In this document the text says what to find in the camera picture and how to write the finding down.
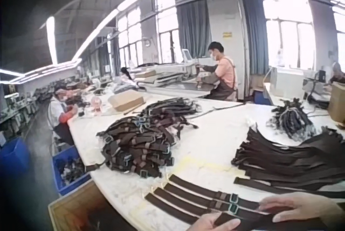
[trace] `hand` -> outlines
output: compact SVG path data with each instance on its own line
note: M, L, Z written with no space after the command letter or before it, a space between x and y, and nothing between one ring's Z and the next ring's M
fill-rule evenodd
M73 113L73 115L78 113L78 106L76 104L73 106L71 112Z
M202 215L187 231L232 231L241 223L239 219L233 219L219 227L215 227L215 221L220 215L221 213Z
M265 211L273 207L291 208L290 211L283 211L275 215L273 222L328 218L343 214L343 210L332 200L303 192L267 197L259 204L259 211Z

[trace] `blue plastic crate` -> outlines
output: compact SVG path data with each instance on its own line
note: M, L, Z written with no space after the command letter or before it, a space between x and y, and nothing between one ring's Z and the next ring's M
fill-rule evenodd
M58 192L63 196L68 194L69 192L73 191L74 189L78 188L80 185L85 183L86 181L90 180L90 174L86 173L85 175L79 177L77 180L73 181L69 185L64 186L63 181L61 179L60 173L55 166L57 159L63 159L68 160L69 157L72 157L73 159L79 158L78 150L75 146L72 146L61 153L58 153L55 155L52 159L52 167L54 172L54 180L55 180L55 186Z
M30 153L22 138L4 144L0 150L0 175L15 177L29 168Z
M261 91L254 91L254 103L255 104L263 104L265 106L271 106L271 102L269 99L264 98L264 93Z

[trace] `factory floor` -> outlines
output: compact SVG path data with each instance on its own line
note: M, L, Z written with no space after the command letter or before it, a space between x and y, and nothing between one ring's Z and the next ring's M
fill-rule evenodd
M23 137L30 152L29 170L16 179L1 180L4 189L1 195L7 199L5 215L15 217L11 225L18 225L20 221L22 230L53 230L48 204L58 199L59 195L52 175L52 131L47 124L47 106L47 102L41 105L31 128ZM4 227L6 221L9 219L1 218L0 227Z

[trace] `pile of straps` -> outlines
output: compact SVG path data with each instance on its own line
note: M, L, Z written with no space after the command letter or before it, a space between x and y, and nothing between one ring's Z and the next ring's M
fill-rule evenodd
M271 187L312 193L345 180L345 142L336 130L326 127L299 146L287 147L249 129L232 164L252 180L266 181Z
M104 163L111 170L134 172L142 178L162 177L160 167L174 165L171 147L176 141L168 128L177 129L178 138L184 125L198 128L184 117L196 113L198 106L189 99L168 99L147 106L138 116L114 122L106 131L97 133L105 142ZM86 170L99 167L95 164Z
M294 141L304 141L316 134L314 124L303 112L299 99L292 102L284 101L284 106L278 106L272 110L274 116L267 123L287 134Z

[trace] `notice on wall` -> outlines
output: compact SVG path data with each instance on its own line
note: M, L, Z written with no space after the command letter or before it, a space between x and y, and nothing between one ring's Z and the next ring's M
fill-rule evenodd
M223 32L223 39L229 39L232 37L232 32Z

